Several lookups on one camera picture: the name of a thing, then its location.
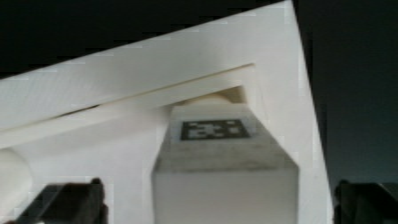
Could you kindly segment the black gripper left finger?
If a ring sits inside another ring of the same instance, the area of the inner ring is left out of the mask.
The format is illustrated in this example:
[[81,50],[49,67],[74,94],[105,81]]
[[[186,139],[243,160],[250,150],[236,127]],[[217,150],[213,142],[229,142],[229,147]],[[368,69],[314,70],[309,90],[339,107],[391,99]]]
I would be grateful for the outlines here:
[[89,183],[49,184],[14,224],[108,224],[101,179],[94,178]]

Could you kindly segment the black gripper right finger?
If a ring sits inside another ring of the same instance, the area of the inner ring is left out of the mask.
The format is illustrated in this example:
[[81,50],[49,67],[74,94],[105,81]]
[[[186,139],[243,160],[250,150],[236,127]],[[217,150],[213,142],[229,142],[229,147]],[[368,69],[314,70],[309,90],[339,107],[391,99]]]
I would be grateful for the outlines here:
[[334,224],[398,224],[398,183],[339,182]]

